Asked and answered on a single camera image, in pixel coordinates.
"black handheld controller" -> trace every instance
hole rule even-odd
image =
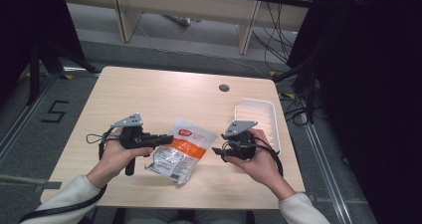
[[[162,144],[170,144],[173,142],[173,135],[157,135],[143,132],[142,126],[127,126],[124,127],[119,136],[119,141],[122,147],[126,149],[140,148],[140,147],[156,147]],[[127,176],[132,176],[134,173],[135,159],[132,159],[126,166],[124,173]]]
[[[109,135],[118,136],[118,140],[122,147],[126,149],[140,148],[140,147],[152,147],[163,144],[170,144],[173,142],[173,135],[157,135],[149,132],[143,132],[143,122],[140,118],[139,112],[134,113],[120,121],[112,123],[110,129],[103,134],[102,142],[100,143],[99,156],[100,159],[103,156],[106,139]],[[122,127],[121,133],[111,132],[116,127]],[[126,166],[125,174],[132,176],[134,173],[135,159],[131,160]]]
[[[221,136],[227,140],[229,148],[213,147],[215,154],[224,159],[226,156],[235,156],[243,160],[251,159],[255,155],[256,147],[248,144],[255,144],[254,137],[248,129],[257,124],[256,121],[234,120]]]

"black cable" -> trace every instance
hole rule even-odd
[[[265,142],[265,141],[263,141],[261,138],[259,138],[259,137],[255,137],[254,136],[254,139],[257,139],[257,140],[259,140],[259,141],[261,141],[263,144],[265,144],[268,148],[272,148],[267,142]]]
[[[99,160],[101,160],[103,157],[103,153],[105,152],[106,139],[108,138],[111,131],[112,127],[107,132],[103,133],[102,141],[99,144]]]
[[[296,121],[296,118],[300,115],[300,114],[302,114],[302,113],[305,113],[305,112],[307,112],[306,110],[302,110],[302,111],[300,111],[300,112],[296,112],[295,114],[293,114],[291,117],[289,117],[288,119],[286,119],[286,121],[289,121],[289,120],[292,120],[292,122],[296,125],[296,126],[303,126],[303,125],[306,125],[307,123],[308,123],[308,118],[307,117],[305,117],[305,121],[303,121],[303,122],[297,122]]]
[[[89,141],[89,137],[90,137],[90,136],[99,137],[99,139],[96,139],[95,141]],[[101,135],[98,135],[98,134],[93,134],[93,133],[89,133],[89,134],[86,136],[86,141],[87,141],[87,143],[89,143],[89,144],[96,143],[96,142],[98,142],[98,141],[101,141],[102,139],[103,139],[103,137],[102,137]]]
[[[270,3],[267,3],[267,8],[268,8],[268,11],[270,12],[270,16],[271,16],[271,19],[273,21],[274,30],[277,31],[277,34],[279,35],[280,44],[282,46],[282,51],[284,53],[284,59],[287,60],[289,58],[289,52],[287,51],[287,48],[285,46],[286,44],[283,42],[283,37],[285,37],[285,36],[284,36],[282,29],[281,29],[282,5],[279,4],[279,6],[278,6],[279,12],[278,12],[277,20],[274,19],[273,12],[271,11],[271,8],[270,8]]]
[[[273,35],[271,35],[271,34],[267,31],[267,28],[263,28],[263,29],[264,29],[265,33],[267,33],[267,35],[268,35],[268,36],[270,36],[270,37],[271,37],[271,36],[273,36]],[[283,41],[280,41],[280,40],[278,40],[277,38],[274,38],[274,37],[273,37],[273,39],[274,39],[276,42],[278,42],[278,43],[283,43]],[[290,48],[291,48],[291,47],[293,46],[293,44],[292,44],[289,40],[287,40],[287,41],[288,41],[290,44],[286,44],[286,43],[285,43],[285,46],[288,46],[288,47],[290,47]]]
[[[285,112],[285,115],[286,114],[289,114],[289,113],[292,113],[292,112],[300,112],[300,111],[303,111],[303,110],[304,110],[304,108],[297,108],[297,109],[294,109],[292,111]]]
[[[281,101],[281,102],[294,102],[294,101],[295,101],[295,99],[293,99],[293,98],[284,98],[284,97],[281,97],[281,98],[280,98],[280,101]]]
[[[286,109],[286,112],[288,112],[289,111],[289,109],[291,108],[291,106],[293,105],[293,104],[295,104],[297,101],[296,100],[292,100],[292,102],[291,102],[291,104],[288,106],[288,108]]]
[[[223,145],[221,146],[221,151],[223,152],[223,155],[226,157],[226,156],[228,156],[227,155],[227,152],[226,152],[226,147],[227,147],[227,145],[229,145],[229,142],[228,141],[226,141],[226,142],[224,142],[223,143]]]
[[[298,109],[298,111],[296,111],[292,116],[290,116],[289,118],[286,118],[286,121],[290,121],[293,120],[295,117],[297,117],[299,114],[302,114],[306,112],[305,109]]]
[[[282,37],[289,43],[289,44],[285,43],[285,46],[292,47],[293,43],[289,41],[289,39],[285,36],[285,34],[283,33],[283,30],[280,30],[280,34],[282,34]]]
[[[252,34],[255,36],[255,38],[258,40],[258,42],[267,50],[269,50],[274,56],[276,56],[280,61],[286,63],[286,59],[282,56],[282,54],[280,54],[279,52],[276,51],[276,49],[272,48],[271,46],[267,45],[263,40],[261,40],[257,34],[252,31]]]
[[[106,186],[104,186],[102,188],[102,190],[100,191],[99,194],[97,194],[95,197],[93,197],[93,198],[91,198],[87,201],[84,201],[84,202],[81,202],[81,203],[78,203],[78,204],[74,204],[74,205],[70,205],[70,206],[58,207],[58,208],[52,208],[52,209],[40,210],[40,211],[34,211],[34,212],[31,212],[31,213],[28,213],[19,220],[19,223],[24,222],[24,221],[29,220],[29,219],[58,215],[58,214],[66,213],[66,212],[72,212],[72,211],[75,211],[75,210],[83,209],[85,207],[91,206],[94,203],[98,202],[103,197],[105,192],[106,192]]]

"hand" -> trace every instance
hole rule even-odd
[[[255,137],[255,142],[258,145],[264,145],[260,139],[269,143],[262,130],[251,128],[249,132]],[[227,156],[226,160],[242,168],[255,181],[269,187],[280,200],[284,200],[296,193],[280,175],[277,164],[271,155],[262,148],[257,148],[254,157],[250,160],[242,160],[234,156]]]
[[[153,152],[152,147],[125,149],[118,140],[109,140],[105,144],[105,152],[100,162],[87,174],[87,179],[96,187],[102,188],[138,157]]]

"table top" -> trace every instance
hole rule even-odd
[[[220,85],[229,86],[221,92]],[[274,83],[270,80],[144,69],[103,69],[50,181],[65,187],[75,176],[98,163],[98,144],[88,144],[89,133],[102,134],[122,118],[139,112],[143,130],[167,134],[178,118],[214,132],[211,146],[234,119],[242,99],[273,103],[276,110],[285,178],[296,191],[305,191],[292,141]],[[240,168],[225,163],[209,148],[183,185],[145,170],[151,157],[138,157],[133,176],[124,171],[113,179],[98,206],[196,209],[278,209],[277,198]],[[47,189],[44,202],[59,190]]]

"red label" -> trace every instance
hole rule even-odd
[[[179,131],[179,135],[180,136],[190,136],[192,134],[192,132],[191,131],[189,131],[189,130],[187,130],[187,129],[181,129],[180,131]]]

